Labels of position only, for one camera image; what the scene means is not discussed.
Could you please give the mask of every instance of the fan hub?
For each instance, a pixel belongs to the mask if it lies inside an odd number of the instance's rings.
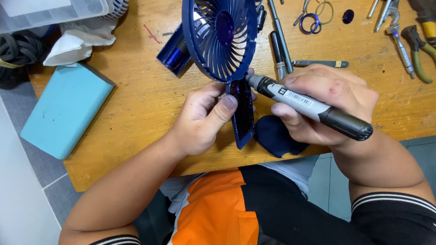
[[[218,13],[215,19],[215,30],[219,42],[224,46],[232,43],[235,25],[232,16],[225,10]]]

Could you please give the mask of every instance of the blue foam block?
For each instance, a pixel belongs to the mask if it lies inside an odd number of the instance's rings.
[[[58,159],[67,158],[114,87],[87,64],[58,66],[20,136]]]

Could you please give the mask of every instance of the shirt sleeve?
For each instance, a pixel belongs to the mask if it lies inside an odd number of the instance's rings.
[[[90,245],[141,245],[141,242],[133,235],[116,235],[93,242]]]
[[[414,195],[362,195],[351,206],[350,223],[375,244],[436,244],[436,206]]]

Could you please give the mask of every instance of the plastic storage box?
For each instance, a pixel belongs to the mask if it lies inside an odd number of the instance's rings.
[[[1,0],[0,33],[106,15],[112,0]]]

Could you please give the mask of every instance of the gray tile floor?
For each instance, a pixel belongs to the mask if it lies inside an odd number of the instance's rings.
[[[436,136],[401,141],[422,168],[436,194]],[[349,221],[351,217],[348,179],[339,171],[331,153],[318,158],[309,179],[309,201],[328,213]]]
[[[14,90],[0,90],[0,96],[19,134],[37,101],[33,88],[30,83],[24,83]],[[53,212],[62,225],[81,193],[74,190],[61,160],[47,155],[25,140],[22,140],[22,144]],[[402,144],[416,158],[436,193],[436,136],[407,140]],[[351,205],[348,180],[337,168],[331,153],[320,155],[309,179],[309,187],[309,201],[349,221]]]

